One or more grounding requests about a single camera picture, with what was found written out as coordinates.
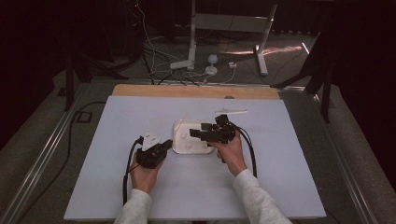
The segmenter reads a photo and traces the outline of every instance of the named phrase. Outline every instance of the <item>long sleeve shirt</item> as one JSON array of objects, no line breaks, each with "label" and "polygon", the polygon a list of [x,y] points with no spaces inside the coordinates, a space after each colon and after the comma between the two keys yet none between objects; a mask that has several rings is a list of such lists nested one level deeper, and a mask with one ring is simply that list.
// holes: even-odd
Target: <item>long sleeve shirt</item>
[{"label": "long sleeve shirt", "polygon": [[[242,201],[250,223],[290,224],[275,200],[260,186],[259,180],[248,170],[237,175],[233,188]],[[132,190],[131,199],[122,207],[115,223],[145,224],[151,207],[151,197],[139,189]]]}]

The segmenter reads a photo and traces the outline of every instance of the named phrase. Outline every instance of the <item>person's arm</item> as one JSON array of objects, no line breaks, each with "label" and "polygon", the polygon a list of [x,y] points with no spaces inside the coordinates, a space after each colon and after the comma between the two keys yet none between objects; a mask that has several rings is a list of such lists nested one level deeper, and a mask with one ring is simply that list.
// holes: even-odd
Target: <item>person's arm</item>
[{"label": "person's arm", "polygon": [[241,199],[250,223],[291,223],[277,206],[269,193],[260,186],[259,180],[248,170],[242,151],[240,133],[229,144],[210,142],[218,149],[218,157],[223,159],[235,176],[233,188]]},{"label": "person's arm", "polygon": [[139,166],[134,160],[131,165],[132,192],[131,199],[122,207],[122,210],[114,223],[148,223],[151,209],[151,197],[149,193],[157,181],[157,174],[163,164],[155,169],[146,169]]}]

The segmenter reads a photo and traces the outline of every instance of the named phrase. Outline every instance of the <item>white tabletop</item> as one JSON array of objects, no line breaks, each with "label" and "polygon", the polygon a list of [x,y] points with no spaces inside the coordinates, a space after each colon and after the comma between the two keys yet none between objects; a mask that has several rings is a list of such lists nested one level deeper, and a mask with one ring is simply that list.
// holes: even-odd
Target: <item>white tabletop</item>
[{"label": "white tabletop", "polygon": [[[122,177],[131,146],[150,132],[172,138],[180,119],[215,123],[222,108],[246,109],[229,115],[253,143],[258,179],[287,217],[325,217],[288,111],[282,100],[109,96],[65,219],[112,219],[122,208]],[[244,142],[248,168],[251,159]],[[233,187],[233,176],[216,153],[180,155],[173,150],[151,192],[151,219],[246,218]]]}]

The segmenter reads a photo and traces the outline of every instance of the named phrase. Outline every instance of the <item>person's left hand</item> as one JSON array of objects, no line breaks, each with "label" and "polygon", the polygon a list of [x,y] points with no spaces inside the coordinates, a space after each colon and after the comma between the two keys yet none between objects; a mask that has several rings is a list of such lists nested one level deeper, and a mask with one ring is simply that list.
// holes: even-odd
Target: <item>person's left hand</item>
[{"label": "person's left hand", "polygon": [[136,162],[136,155],[134,155],[134,162],[130,166],[130,169],[134,168],[130,172],[132,188],[143,190],[149,194],[157,182],[157,174],[160,171],[162,165],[163,162],[158,164],[155,169],[144,168]]}]

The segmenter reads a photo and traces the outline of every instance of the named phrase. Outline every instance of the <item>person's hand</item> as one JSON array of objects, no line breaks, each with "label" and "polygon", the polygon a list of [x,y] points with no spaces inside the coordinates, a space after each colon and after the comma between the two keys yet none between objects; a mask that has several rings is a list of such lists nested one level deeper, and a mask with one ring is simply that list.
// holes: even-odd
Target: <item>person's hand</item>
[{"label": "person's hand", "polygon": [[163,162],[158,164],[155,169],[147,169],[140,166],[136,162],[136,156],[134,156],[134,162],[130,166],[130,169],[133,169],[130,172],[132,179],[132,188],[143,190],[147,194],[149,194],[154,188],[155,183],[157,182],[157,174],[160,171],[162,165]]},{"label": "person's hand", "polygon": [[239,173],[247,169],[242,152],[240,132],[235,132],[235,137],[229,144],[209,142],[209,145],[218,149],[218,157],[225,160],[228,169],[234,176],[239,175]]}]

